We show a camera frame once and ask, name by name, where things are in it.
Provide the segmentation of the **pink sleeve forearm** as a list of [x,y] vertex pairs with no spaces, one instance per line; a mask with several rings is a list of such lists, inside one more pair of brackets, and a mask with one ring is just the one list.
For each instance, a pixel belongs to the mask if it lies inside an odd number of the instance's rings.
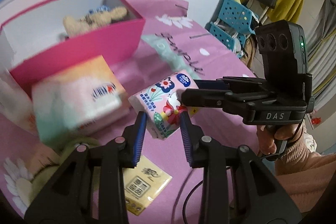
[[321,198],[335,173],[335,154],[322,156],[311,152],[300,137],[275,161],[275,173],[299,211],[307,213]]

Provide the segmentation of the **person right hand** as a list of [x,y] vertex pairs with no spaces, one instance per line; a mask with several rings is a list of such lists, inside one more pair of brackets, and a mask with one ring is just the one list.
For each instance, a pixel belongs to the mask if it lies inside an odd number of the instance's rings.
[[266,126],[257,126],[259,150],[264,155],[275,154],[276,141],[287,141],[287,145],[298,141],[303,132],[303,122],[281,126],[276,132],[271,132]]

